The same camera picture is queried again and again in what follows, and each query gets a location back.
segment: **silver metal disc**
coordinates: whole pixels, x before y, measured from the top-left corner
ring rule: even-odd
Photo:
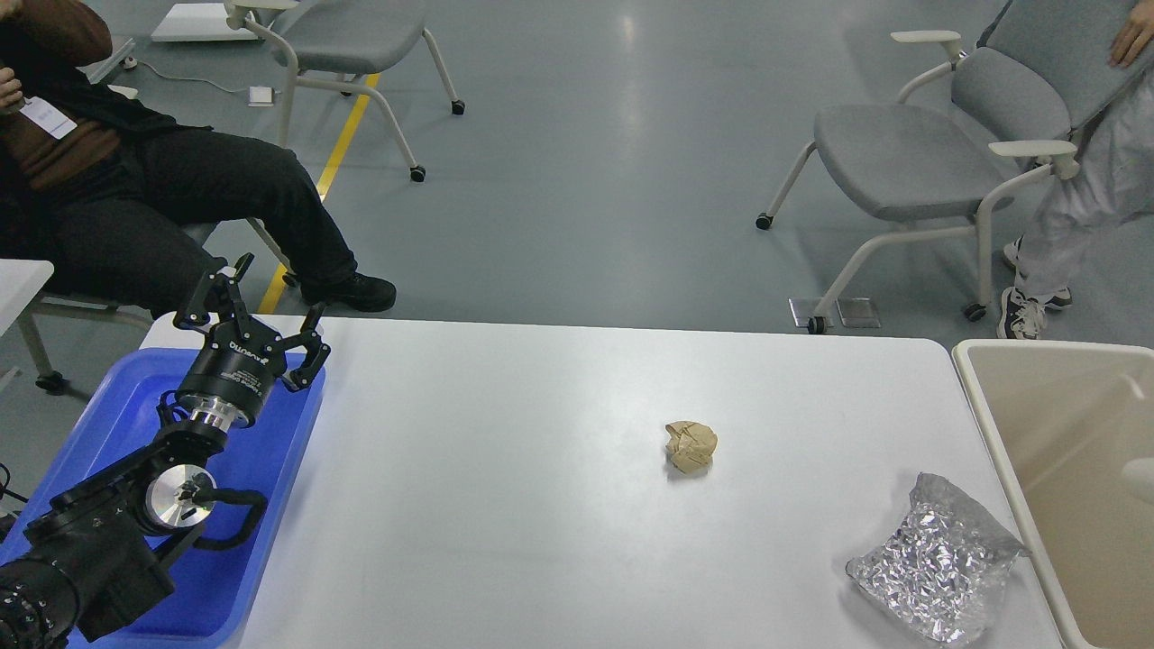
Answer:
[[[195,464],[179,464],[160,473],[148,486],[145,510],[153,523],[171,529],[190,528],[212,512],[212,502],[194,505],[198,484],[216,488],[212,475]]]

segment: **hand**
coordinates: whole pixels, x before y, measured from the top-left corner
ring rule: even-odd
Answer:
[[[1126,67],[1142,53],[1154,36],[1154,0],[1140,0],[1110,45],[1110,65]]]
[[[24,8],[24,0],[0,0],[0,22],[18,16]]]
[[[20,80],[12,68],[0,68],[0,115],[6,115],[24,107],[24,94],[20,90]]]

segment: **white pants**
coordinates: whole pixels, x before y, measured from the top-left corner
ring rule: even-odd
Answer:
[[[1081,171],[1056,182],[1026,224],[1014,285],[1046,301],[1070,285],[1086,251],[1115,227],[1154,210],[1154,70],[1107,110]]]

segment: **white cable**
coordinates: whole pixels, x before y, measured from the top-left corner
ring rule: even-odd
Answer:
[[[211,85],[213,88],[217,88],[219,90],[224,90],[225,92],[228,92],[230,95],[235,95],[237,92],[248,92],[248,88],[240,88],[240,89],[237,89],[237,90],[230,90],[230,89],[225,88],[224,85],[220,85],[219,83],[217,83],[215,81],[211,81],[211,80],[208,80],[208,79],[196,79],[196,77],[189,77],[189,76],[170,76],[170,75],[164,74],[160,70],[156,69],[156,67],[153,67],[152,64],[148,64],[148,62],[142,61],[140,59],[136,59],[136,62],[138,62],[140,65],[142,65],[142,66],[147,67],[148,69],[152,70],[152,74],[159,76],[160,79],[166,79],[168,81],[197,81],[200,83],[208,83],[209,85]]]

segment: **aluminum foil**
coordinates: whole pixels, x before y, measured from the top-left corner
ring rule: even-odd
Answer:
[[[1010,567],[1028,551],[941,476],[921,473],[893,536],[846,574],[867,596],[943,647],[977,639],[997,617]]]

